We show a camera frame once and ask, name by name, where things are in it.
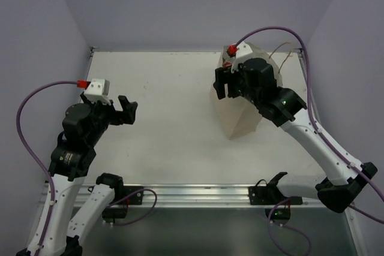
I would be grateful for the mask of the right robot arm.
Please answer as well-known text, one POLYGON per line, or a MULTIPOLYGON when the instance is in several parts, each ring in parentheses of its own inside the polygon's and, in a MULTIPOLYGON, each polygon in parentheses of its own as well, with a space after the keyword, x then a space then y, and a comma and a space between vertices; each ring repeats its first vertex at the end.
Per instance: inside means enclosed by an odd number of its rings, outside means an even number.
POLYGON ((252 103, 263 118, 293 137, 318 163, 326 177, 311 192, 328 209, 344 212, 377 173, 377 167, 363 163, 343 149, 318 122, 310 117, 305 101, 284 88, 275 67, 262 58, 215 69, 213 87, 218 99, 242 97, 252 103))

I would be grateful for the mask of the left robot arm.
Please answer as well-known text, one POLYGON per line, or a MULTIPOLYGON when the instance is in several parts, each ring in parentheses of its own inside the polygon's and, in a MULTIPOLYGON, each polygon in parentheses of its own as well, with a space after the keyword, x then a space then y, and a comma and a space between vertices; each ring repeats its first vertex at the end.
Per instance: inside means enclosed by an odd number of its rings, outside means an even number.
POLYGON ((81 95, 82 103, 67 109, 63 132, 51 154, 48 195, 40 223, 27 248, 18 255, 80 255, 82 245, 109 203, 119 203, 125 195, 122 177, 103 173, 84 205, 73 213, 77 195, 92 161, 95 145, 109 125, 134 124, 138 104, 118 97, 122 110, 101 101, 92 103, 81 95))

